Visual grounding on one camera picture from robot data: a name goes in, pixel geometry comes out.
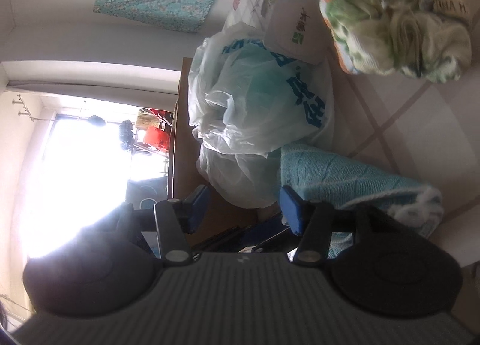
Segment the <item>teal knitted towel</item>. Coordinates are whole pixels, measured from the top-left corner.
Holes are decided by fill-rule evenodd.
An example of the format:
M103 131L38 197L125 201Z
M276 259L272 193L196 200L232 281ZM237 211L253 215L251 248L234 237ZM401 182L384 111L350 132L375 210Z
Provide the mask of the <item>teal knitted towel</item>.
M281 149L281 184L311 204L357 213L367 237L384 239L397 227L428 238L444 215L442 194L430 184L305 143Z

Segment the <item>white tissue pack green logo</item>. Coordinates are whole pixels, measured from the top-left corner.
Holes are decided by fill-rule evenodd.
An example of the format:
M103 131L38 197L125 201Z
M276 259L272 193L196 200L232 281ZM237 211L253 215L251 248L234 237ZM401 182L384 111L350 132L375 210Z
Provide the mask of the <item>white tissue pack green logo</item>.
M277 0L264 35L272 52L319 65L326 56L329 32L319 0Z

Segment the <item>cardboard box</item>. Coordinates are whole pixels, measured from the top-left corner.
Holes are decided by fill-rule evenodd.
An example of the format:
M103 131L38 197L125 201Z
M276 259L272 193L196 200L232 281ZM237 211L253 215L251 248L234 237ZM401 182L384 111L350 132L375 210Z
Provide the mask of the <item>cardboard box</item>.
M191 63L191 58L182 60L178 82L170 143L168 197L185 199L199 185L207 186L210 192L207 212L197 231L185 235L187 242L200 251L241 252L246 248L242 238L256 225L257 213L255 210L233 206L224 200L196 168L200 144L192 135L188 115L188 76Z

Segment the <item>white and blue plastic bag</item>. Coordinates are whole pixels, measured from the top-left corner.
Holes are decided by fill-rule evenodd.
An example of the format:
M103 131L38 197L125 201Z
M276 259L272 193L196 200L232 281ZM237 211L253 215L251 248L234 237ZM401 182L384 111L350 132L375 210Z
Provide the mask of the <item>white and blue plastic bag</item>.
M335 129L329 63L272 52L263 36L240 22L205 38L189 74L197 169L227 202L247 209L276 202L284 146L327 150Z

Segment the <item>checked patterned bed sheet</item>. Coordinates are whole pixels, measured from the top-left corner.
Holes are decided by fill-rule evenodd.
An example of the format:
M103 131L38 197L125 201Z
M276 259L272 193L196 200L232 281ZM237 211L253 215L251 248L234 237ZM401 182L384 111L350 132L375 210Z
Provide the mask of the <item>checked patterned bed sheet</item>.
M333 151L436 186L445 215L433 240L465 267L479 261L479 0L471 10L472 65L459 81L433 84L399 73L348 75L336 51ZM232 0L256 24L264 0Z

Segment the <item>green white crumpled cloth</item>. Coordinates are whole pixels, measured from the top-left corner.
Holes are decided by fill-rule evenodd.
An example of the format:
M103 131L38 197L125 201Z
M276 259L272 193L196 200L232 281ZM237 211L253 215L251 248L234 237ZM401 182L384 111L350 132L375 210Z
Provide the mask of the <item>green white crumpled cloth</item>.
M471 65L466 0L320 0L320 12L346 73L445 83Z

